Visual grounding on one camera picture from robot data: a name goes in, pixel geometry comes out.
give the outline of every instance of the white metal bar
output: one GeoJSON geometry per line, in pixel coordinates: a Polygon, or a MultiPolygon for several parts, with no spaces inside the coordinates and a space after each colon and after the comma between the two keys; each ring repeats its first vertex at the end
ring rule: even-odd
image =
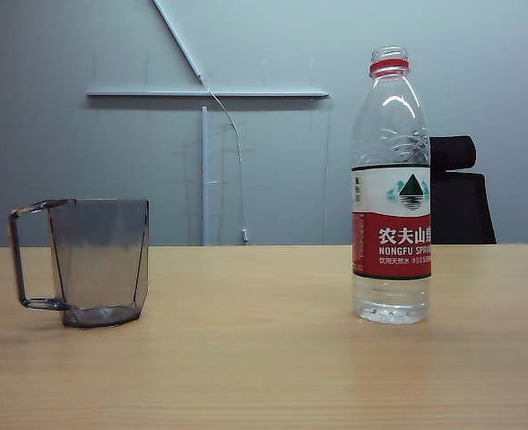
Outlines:
{"type": "Polygon", "coordinates": [[[168,30],[170,30],[170,33],[172,33],[172,36],[174,37],[174,40],[176,41],[177,45],[180,48],[180,51],[182,51],[182,54],[184,54],[184,57],[186,58],[186,61],[190,65],[190,68],[194,72],[195,77],[200,81],[201,84],[203,84],[202,80],[202,73],[200,72],[200,69],[197,65],[195,65],[195,61],[192,58],[192,55],[188,52],[186,47],[184,46],[184,42],[182,39],[178,36],[176,29],[174,28],[174,25],[170,21],[170,18],[168,17],[168,14],[160,4],[159,0],[152,0],[154,2],[154,5],[156,6],[156,9],[158,9],[158,12],[160,12],[160,15],[162,15],[162,19],[164,22],[166,22],[166,25],[168,26],[168,30]]]}
{"type": "Polygon", "coordinates": [[[202,106],[202,245],[208,245],[208,108],[202,106]]]}
{"type": "MultiPolygon", "coordinates": [[[[328,92],[320,90],[300,91],[213,91],[216,97],[247,97],[247,98],[305,98],[325,99],[328,92]]],[[[170,90],[100,90],[86,91],[88,97],[211,97],[209,91],[170,91],[170,90]]]]}

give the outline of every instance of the red label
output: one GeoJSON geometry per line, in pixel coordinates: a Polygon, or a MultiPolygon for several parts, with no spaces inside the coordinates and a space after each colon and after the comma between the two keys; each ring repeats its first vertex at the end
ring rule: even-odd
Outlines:
{"type": "Polygon", "coordinates": [[[431,275],[431,217],[353,213],[353,273],[371,278],[431,275]]]}

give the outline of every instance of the mountain logo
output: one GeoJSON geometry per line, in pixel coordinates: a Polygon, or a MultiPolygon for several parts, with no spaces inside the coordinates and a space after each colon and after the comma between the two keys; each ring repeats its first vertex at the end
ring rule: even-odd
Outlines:
{"type": "Polygon", "coordinates": [[[400,202],[410,211],[416,211],[421,207],[423,201],[428,200],[430,192],[425,181],[419,182],[415,175],[411,174],[406,183],[403,181],[387,191],[387,200],[400,202]]]}

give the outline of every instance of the chair headrest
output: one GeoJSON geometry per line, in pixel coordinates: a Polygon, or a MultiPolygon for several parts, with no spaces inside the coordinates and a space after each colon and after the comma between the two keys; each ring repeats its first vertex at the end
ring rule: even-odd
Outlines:
{"type": "Polygon", "coordinates": [[[430,137],[430,144],[433,170],[457,170],[475,165],[477,151],[471,136],[430,137]]]}

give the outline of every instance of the bottle label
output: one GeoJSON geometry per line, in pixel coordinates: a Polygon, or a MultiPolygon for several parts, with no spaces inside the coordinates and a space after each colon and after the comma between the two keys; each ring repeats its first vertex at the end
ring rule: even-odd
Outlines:
{"type": "Polygon", "coordinates": [[[427,165],[351,170],[353,273],[389,280],[431,275],[430,181],[427,165]]]}

